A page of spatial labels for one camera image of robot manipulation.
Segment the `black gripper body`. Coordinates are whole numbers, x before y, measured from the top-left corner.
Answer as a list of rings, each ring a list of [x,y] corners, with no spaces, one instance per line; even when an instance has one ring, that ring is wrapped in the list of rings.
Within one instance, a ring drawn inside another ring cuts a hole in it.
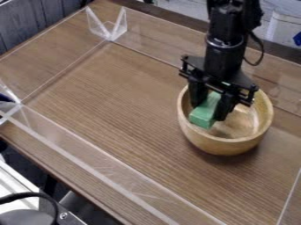
[[[240,69],[246,51],[244,38],[223,42],[207,37],[205,43],[203,57],[188,54],[180,57],[179,75],[187,79],[187,83],[203,83],[208,92],[236,95],[238,104],[251,106],[258,86]]]

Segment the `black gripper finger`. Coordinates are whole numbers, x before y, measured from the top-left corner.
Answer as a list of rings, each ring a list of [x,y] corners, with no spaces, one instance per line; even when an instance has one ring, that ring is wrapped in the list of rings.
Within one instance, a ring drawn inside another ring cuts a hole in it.
[[[188,91],[189,91],[189,104],[191,107],[195,108],[207,98],[208,88],[203,83],[189,81]]]
[[[213,120],[223,121],[227,115],[233,110],[235,105],[238,104],[238,97],[231,93],[224,93],[220,95],[220,99],[216,104],[213,112]]]

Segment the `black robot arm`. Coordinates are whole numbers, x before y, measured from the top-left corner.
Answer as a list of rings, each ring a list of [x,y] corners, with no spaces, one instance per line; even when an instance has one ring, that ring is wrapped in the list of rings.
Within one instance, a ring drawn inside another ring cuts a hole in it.
[[[201,57],[180,57],[179,75],[187,79],[189,105],[196,107],[213,91],[220,95],[212,119],[221,121],[238,104],[250,106],[258,86],[242,71],[247,41],[259,41],[254,29],[260,26],[258,0],[207,0],[208,30]]]

